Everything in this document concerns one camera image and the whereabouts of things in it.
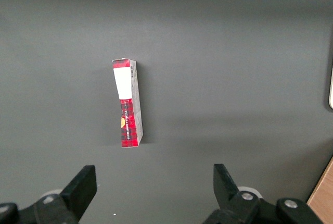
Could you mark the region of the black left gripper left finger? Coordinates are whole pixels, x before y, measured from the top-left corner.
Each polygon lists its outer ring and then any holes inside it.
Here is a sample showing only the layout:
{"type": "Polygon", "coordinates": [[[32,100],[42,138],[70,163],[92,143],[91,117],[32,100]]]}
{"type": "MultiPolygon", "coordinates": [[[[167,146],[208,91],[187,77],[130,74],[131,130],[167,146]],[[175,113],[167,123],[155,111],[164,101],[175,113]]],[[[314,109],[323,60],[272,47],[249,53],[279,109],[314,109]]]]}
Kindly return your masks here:
{"type": "Polygon", "coordinates": [[[79,223],[97,192],[94,165],[84,166],[60,192],[51,192],[27,208],[1,203],[1,223],[79,223]]]}

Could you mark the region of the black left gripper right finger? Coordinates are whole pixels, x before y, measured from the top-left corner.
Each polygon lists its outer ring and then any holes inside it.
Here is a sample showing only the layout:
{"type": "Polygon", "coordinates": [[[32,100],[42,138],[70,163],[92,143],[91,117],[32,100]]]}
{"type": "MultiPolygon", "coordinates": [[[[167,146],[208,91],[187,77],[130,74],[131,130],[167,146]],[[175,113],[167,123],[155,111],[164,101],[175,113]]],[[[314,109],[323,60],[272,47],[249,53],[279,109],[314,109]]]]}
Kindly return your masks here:
{"type": "Polygon", "coordinates": [[[219,209],[204,223],[322,223],[315,212],[296,198],[270,204],[248,190],[239,190],[225,165],[213,166],[213,190],[219,209]]]}

